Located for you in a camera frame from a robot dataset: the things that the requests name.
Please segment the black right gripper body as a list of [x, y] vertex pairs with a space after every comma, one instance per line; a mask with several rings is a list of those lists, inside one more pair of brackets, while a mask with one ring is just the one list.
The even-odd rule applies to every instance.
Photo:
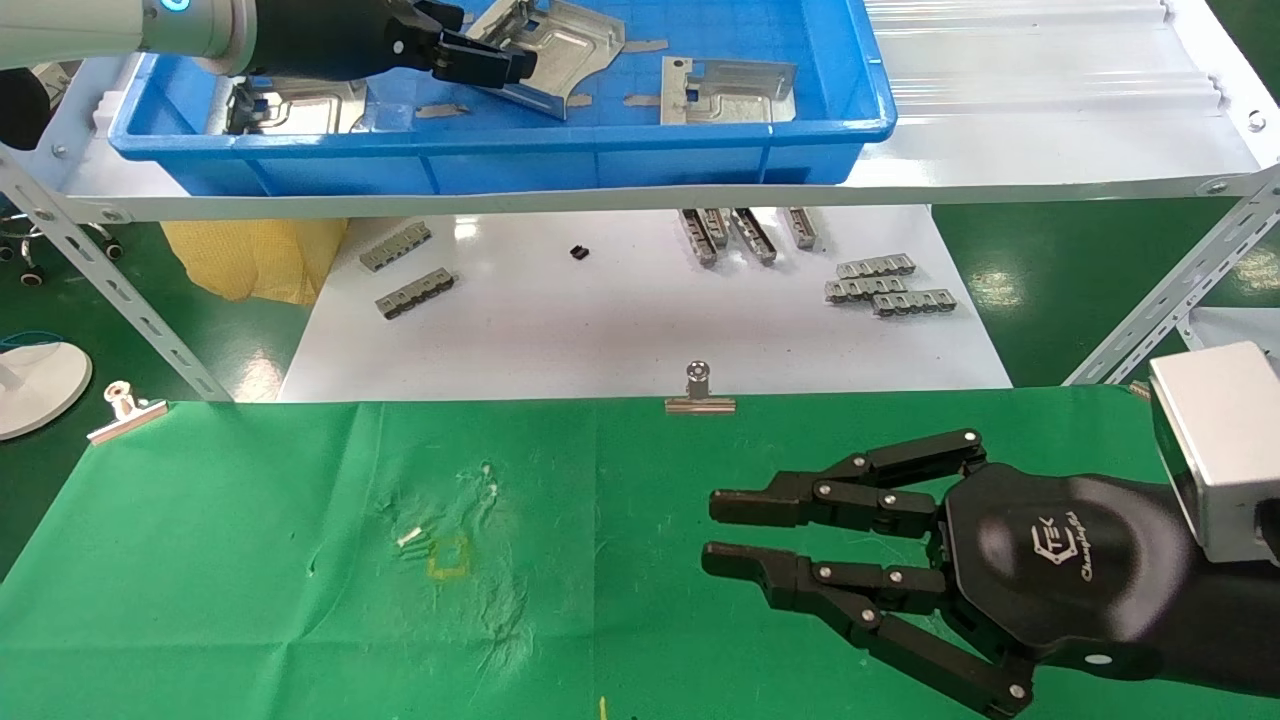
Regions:
[[1170, 487], [991, 464], [943, 505], [945, 616], [982, 653], [1119, 680], [1166, 667], [1158, 628], [1196, 555]]

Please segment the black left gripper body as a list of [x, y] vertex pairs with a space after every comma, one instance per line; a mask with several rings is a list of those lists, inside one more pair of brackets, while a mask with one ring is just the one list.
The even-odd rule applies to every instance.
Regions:
[[411, 1], [257, 1], [250, 74], [364, 79], [424, 69], [442, 23]]

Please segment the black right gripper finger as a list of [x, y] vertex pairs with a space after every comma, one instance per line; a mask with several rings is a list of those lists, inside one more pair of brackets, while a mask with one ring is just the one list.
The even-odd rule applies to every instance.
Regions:
[[762, 489], [714, 489], [710, 518], [754, 527], [819, 524], [920, 539], [942, 516], [913, 487], [986, 464], [980, 434], [960, 429], [855, 452], [820, 471], [777, 471]]
[[948, 602], [941, 571], [868, 562], [815, 562], [799, 553], [710, 542], [701, 568], [756, 585], [777, 611], [820, 619], [850, 646], [988, 719], [1014, 719], [1033, 700], [1033, 666], [1016, 655], [980, 659], [906, 620]]

